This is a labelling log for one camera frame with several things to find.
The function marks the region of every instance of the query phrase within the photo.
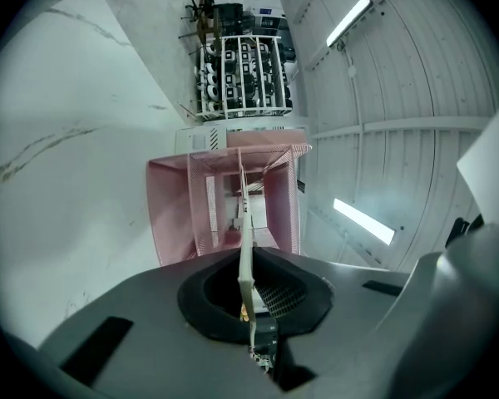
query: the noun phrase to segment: ceiling light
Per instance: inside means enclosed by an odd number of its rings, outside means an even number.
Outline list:
[[[372,5],[371,0],[358,0],[357,4],[353,6],[353,9],[345,16],[345,18],[340,22],[340,24],[331,32],[331,35],[327,39],[327,46],[331,47],[347,30],[351,27],[355,21],[357,21]]]
[[[390,245],[395,230],[387,228],[384,224],[379,223],[377,220],[372,219],[366,214],[354,209],[351,205],[347,205],[340,199],[334,200],[334,209],[342,213],[344,216],[349,217],[356,224],[360,224],[370,234],[374,234],[377,238],[383,241],[386,245]]]

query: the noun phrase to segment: pink mesh basket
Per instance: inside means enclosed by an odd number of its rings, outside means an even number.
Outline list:
[[[228,226],[226,197],[240,194],[240,165],[263,193],[267,226],[254,243],[299,253],[299,209],[294,160],[307,144],[251,145],[176,155],[148,162],[151,228],[161,265],[240,246]]]

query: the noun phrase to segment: corrugated metal wall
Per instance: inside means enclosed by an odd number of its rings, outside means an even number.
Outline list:
[[[456,217],[478,215],[456,163],[499,107],[499,46],[467,0],[382,0],[342,52],[312,69],[357,1],[283,0],[300,69],[311,68],[302,248],[318,259],[410,271],[443,250]],[[395,229],[390,246],[335,211],[335,198]]]

